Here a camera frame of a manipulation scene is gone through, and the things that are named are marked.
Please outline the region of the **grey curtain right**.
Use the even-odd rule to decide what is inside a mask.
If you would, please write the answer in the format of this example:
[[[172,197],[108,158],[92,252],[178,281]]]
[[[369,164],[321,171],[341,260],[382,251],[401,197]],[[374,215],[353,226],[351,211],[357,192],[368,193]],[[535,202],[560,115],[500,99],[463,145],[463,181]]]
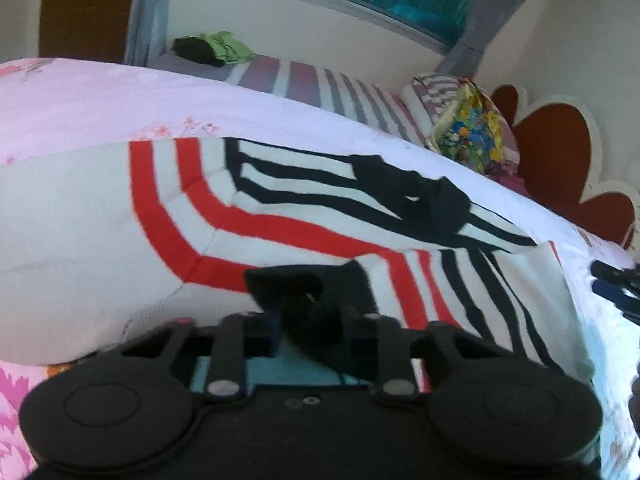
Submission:
[[[526,0],[468,0],[464,29],[436,73],[473,78],[485,52]]]

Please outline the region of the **colourful floral pillow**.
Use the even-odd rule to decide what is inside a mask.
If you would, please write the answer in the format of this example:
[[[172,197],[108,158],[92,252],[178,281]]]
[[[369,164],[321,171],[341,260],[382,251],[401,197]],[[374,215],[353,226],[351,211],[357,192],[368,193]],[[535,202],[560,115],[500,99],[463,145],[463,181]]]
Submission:
[[[432,129],[442,156],[477,174],[492,174],[506,161],[506,122],[487,94],[462,79],[456,95]]]

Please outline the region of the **green and black clothes pile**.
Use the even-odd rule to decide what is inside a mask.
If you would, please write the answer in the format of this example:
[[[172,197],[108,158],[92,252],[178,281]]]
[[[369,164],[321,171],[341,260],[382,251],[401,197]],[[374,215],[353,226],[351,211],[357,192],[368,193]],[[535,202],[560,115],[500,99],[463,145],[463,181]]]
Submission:
[[[179,58],[214,67],[246,63],[255,57],[249,47],[224,30],[176,38],[171,50]]]

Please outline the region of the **grey curtain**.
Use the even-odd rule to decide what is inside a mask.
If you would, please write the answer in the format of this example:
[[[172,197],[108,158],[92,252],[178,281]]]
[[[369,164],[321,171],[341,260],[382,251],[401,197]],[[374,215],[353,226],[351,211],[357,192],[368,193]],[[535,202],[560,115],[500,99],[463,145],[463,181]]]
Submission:
[[[132,0],[124,63],[148,66],[166,49],[170,0]]]
[[[436,73],[473,78],[485,52],[526,0],[468,0],[464,29]]]

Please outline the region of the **striped purple white bed sheet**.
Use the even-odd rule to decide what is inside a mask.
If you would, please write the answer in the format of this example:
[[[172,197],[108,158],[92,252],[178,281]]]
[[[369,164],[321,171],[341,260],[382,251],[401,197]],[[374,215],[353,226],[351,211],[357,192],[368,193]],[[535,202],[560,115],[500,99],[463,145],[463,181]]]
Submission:
[[[172,52],[159,56],[150,66],[280,96],[416,145],[425,144],[423,132],[400,96],[327,68],[265,55],[247,63],[215,67],[188,61]]]

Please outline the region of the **red black striped white sweater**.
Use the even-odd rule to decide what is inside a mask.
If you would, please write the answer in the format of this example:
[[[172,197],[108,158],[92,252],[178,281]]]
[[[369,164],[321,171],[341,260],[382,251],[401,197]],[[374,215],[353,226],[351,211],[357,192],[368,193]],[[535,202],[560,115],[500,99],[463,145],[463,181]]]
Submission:
[[[298,342],[331,347],[332,310],[444,322],[593,378],[555,247],[450,180],[374,155],[235,138],[132,141],[1,170],[1,356],[73,361],[173,318],[262,310],[274,285]]]

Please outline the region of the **striped zigzag pillow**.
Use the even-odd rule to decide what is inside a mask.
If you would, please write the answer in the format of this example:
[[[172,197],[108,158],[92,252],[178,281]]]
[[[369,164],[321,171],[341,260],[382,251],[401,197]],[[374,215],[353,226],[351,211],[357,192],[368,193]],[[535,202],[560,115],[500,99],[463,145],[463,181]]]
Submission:
[[[421,136],[427,138],[462,85],[462,79],[438,73],[419,74],[401,89],[400,99]]]

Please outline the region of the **pink floral bed sheet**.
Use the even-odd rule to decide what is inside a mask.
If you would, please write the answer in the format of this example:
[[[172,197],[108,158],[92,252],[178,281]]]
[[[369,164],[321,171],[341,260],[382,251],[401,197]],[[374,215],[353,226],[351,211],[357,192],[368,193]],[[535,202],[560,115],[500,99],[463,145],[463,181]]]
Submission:
[[[305,152],[378,156],[432,180],[446,178],[473,203],[500,214],[535,242],[552,243],[594,366],[586,383],[596,390],[604,411],[603,477],[638,477],[639,440],[628,411],[639,401],[630,386],[639,331],[592,292],[589,273],[594,259],[629,266],[623,249],[420,146],[277,96],[160,70],[64,58],[26,58],[1,67],[1,170],[95,146],[183,138],[235,138]],[[3,478],[25,479],[36,466],[17,418],[24,397],[82,358],[28,365],[1,357]]]

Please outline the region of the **brown wooden door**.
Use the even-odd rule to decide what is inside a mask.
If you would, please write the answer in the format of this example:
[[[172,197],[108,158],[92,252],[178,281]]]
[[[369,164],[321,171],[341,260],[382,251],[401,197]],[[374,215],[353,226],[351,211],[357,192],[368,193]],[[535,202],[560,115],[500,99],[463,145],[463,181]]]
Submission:
[[[43,58],[124,60],[134,0],[41,0],[39,54]]]

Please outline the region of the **grey curtain left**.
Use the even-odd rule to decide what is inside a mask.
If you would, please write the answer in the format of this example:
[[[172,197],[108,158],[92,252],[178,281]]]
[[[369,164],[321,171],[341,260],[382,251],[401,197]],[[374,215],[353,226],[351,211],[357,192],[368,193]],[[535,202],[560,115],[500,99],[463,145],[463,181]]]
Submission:
[[[148,66],[166,49],[170,0],[132,0],[124,63]]]

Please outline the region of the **red heart-shaped headboard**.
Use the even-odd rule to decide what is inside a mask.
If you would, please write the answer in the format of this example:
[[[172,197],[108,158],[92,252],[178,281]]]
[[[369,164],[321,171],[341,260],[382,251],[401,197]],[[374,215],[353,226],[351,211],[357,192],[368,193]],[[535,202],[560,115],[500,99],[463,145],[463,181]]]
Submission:
[[[602,178],[600,129],[571,96],[531,103],[524,88],[504,84],[491,96],[518,144],[518,176],[528,195],[565,220],[639,255],[639,191]]]

